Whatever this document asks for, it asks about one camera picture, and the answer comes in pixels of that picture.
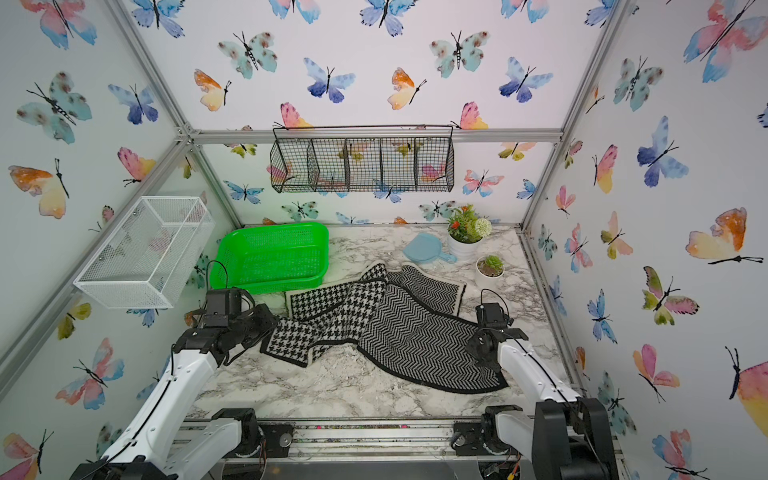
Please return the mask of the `black white knitted scarf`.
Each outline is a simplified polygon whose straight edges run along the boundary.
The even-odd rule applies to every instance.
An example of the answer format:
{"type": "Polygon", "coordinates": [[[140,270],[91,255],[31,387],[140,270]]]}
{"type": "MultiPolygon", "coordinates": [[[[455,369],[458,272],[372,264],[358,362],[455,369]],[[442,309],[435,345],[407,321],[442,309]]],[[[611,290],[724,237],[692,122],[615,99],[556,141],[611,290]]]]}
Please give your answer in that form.
{"type": "Polygon", "coordinates": [[[289,292],[288,314],[262,341],[263,354],[307,368],[335,346],[351,344],[384,372],[454,394],[507,388],[466,346],[478,325],[460,317],[465,284],[414,264],[382,262],[356,278],[289,292]]]}

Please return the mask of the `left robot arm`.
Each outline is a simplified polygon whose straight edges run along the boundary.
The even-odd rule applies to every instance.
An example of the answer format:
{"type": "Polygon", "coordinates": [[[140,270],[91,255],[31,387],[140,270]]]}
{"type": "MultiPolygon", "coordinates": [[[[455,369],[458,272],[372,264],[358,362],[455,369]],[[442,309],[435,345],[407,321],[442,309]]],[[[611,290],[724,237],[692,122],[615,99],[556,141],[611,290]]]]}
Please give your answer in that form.
{"type": "Polygon", "coordinates": [[[264,459],[266,434],[250,408],[224,409],[176,453],[177,433],[199,392],[230,351],[248,349],[271,333],[277,320],[259,304],[238,315],[185,331],[172,347],[168,367],[121,436],[95,462],[80,464],[73,479],[203,479],[227,456],[264,459]]]}

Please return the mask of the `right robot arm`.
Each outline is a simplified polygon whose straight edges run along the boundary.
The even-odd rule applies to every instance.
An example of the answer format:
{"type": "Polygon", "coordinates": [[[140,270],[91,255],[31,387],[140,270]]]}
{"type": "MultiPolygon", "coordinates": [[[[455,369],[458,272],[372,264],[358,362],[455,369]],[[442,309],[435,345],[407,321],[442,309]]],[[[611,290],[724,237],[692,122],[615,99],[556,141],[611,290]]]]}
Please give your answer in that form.
{"type": "Polygon", "coordinates": [[[531,464],[532,479],[618,479],[606,408],[559,379],[518,328],[481,327],[466,345],[477,364],[512,376],[535,407],[488,407],[477,424],[456,423],[459,456],[512,455],[531,464]]]}

